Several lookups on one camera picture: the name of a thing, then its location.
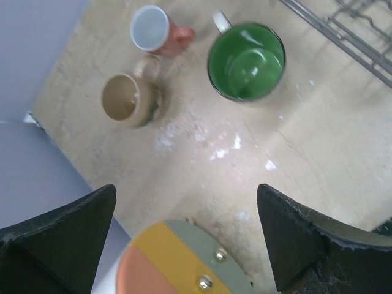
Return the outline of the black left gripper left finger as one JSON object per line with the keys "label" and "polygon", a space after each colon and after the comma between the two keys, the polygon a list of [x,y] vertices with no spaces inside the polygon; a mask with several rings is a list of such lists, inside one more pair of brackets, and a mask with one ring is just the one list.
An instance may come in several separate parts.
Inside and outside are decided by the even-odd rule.
{"label": "black left gripper left finger", "polygon": [[116,205],[103,186],[1,229],[1,293],[91,293]]}

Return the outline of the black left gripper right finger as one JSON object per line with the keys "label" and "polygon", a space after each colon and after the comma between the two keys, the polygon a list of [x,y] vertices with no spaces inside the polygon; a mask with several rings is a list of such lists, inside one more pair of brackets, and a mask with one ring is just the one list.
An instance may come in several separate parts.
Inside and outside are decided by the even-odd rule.
{"label": "black left gripper right finger", "polygon": [[391,219],[365,231],[261,184],[257,208],[281,293],[391,293]]}

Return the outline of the beige stoneware mug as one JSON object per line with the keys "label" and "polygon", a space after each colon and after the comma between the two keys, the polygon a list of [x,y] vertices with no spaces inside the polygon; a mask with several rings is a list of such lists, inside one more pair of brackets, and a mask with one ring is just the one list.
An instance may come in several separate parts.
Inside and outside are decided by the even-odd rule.
{"label": "beige stoneware mug", "polygon": [[117,73],[108,79],[100,98],[105,114],[131,128],[152,121],[162,104],[162,91],[156,85],[160,69],[159,58],[148,55],[132,72]]}

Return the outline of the cream mug green inside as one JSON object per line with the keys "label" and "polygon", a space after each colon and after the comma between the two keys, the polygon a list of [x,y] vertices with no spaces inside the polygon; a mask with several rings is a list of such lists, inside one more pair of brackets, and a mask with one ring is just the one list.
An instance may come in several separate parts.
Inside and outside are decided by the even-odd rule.
{"label": "cream mug green inside", "polygon": [[232,25],[223,12],[213,21],[220,33],[209,50],[207,73],[212,87],[234,102],[253,102],[271,93],[286,68],[281,38],[256,22]]}

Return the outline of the salmon pink ribbed mug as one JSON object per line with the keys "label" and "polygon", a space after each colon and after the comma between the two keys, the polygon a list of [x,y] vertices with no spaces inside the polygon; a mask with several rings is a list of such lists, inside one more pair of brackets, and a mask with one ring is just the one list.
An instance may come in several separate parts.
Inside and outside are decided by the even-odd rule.
{"label": "salmon pink ribbed mug", "polygon": [[133,16],[130,37],[139,49],[172,58],[195,40],[195,31],[177,26],[161,7],[146,5]]}

